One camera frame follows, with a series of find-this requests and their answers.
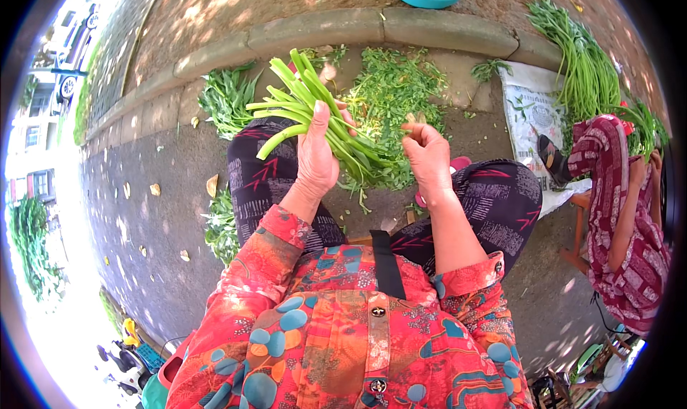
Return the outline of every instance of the cable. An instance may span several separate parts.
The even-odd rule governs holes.
[[[599,315],[601,315],[601,321],[603,322],[603,327],[605,327],[606,330],[610,331],[611,333],[632,334],[631,331],[615,331],[615,330],[613,330],[613,329],[611,329],[611,328],[608,328],[608,326],[606,325],[606,319],[603,318],[603,312],[601,311],[601,306],[599,306],[598,298],[599,298],[599,292],[595,291],[595,292],[591,295],[591,300],[589,301],[589,304],[591,304],[592,302],[595,302],[595,303],[596,303],[596,307],[599,309]]]
[[[166,347],[167,347],[167,344],[168,344],[169,342],[172,342],[173,340],[185,339],[186,337],[188,337],[188,335],[186,335],[186,336],[179,336],[179,337],[172,337],[171,339],[169,339],[167,342],[165,342],[165,343],[162,345],[162,351],[167,351],[167,352],[171,355],[172,352],[171,352],[169,349],[166,348]]]

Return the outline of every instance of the yellow object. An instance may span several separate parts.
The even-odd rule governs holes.
[[[122,332],[126,335],[124,338],[125,345],[133,345],[136,348],[141,346],[141,339],[136,334],[136,323],[131,318],[125,319],[122,323]]]

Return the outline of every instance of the foot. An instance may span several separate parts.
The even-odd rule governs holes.
[[[539,135],[537,139],[538,154],[544,166],[551,174],[554,182],[559,186],[566,185],[572,180],[567,169],[567,157],[563,157],[560,150],[545,135]]]

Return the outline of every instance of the black strap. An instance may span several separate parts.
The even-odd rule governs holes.
[[[377,286],[387,296],[405,300],[403,281],[400,278],[396,257],[391,252],[391,236],[384,230],[370,230]]]

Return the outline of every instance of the shirt button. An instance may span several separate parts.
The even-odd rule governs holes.
[[[386,313],[386,310],[384,310],[384,308],[379,307],[379,306],[373,307],[373,309],[372,309],[372,316],[375,316],[377,318],[384,316],[385,313]]]
[[[384,391],[386,391],[386,382],[381,379],[374,379],[370,383],[370,389],[374,393],[384,393]]]

